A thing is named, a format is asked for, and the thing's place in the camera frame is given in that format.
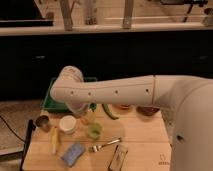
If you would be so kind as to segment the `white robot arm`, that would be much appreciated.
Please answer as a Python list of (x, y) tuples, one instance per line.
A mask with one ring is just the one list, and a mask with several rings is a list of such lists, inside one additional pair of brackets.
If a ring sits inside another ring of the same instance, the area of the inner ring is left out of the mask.
[(170, 108), (174, 112), (170, 171), (213, 171), (213, 79), (148, 75), (86, 82), (78, 68), (66, 66), (50, 94), (77, 116), (91, 103)]

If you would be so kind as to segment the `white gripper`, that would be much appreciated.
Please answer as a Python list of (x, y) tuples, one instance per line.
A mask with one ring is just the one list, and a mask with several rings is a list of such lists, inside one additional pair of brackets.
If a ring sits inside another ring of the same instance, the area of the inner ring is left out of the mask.
[(84, 116), (87, 113), (87, 110), (89, 109), (88, 103), (67, 103), (66, 106), (75, 117)]

